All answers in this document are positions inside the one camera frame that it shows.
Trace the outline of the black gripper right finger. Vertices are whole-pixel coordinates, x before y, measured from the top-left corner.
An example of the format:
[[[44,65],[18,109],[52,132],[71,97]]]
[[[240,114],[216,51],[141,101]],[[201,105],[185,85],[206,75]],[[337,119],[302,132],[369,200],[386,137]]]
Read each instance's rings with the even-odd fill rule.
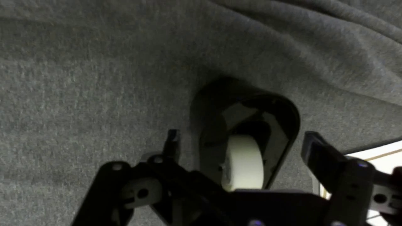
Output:
[[[312,131],[304,135],[302,159],[331,194],[324,226],[372,226],[369,211],[377,211],[388,226],[402,226],[401,166],[383,174],[368,161],[344,156]]]

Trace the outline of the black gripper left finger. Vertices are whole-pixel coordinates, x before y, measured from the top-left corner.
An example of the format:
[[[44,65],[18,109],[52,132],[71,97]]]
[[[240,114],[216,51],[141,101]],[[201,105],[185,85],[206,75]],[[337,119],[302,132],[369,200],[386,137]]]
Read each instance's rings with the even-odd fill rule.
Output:
[[[180,132],[170,130],[161,154],[136,166],[123,161],[101,166],[72,226],[128,226],[145,206],[167,226],[197,226],[184,186],[189,173],[179,165],[180,145]]]

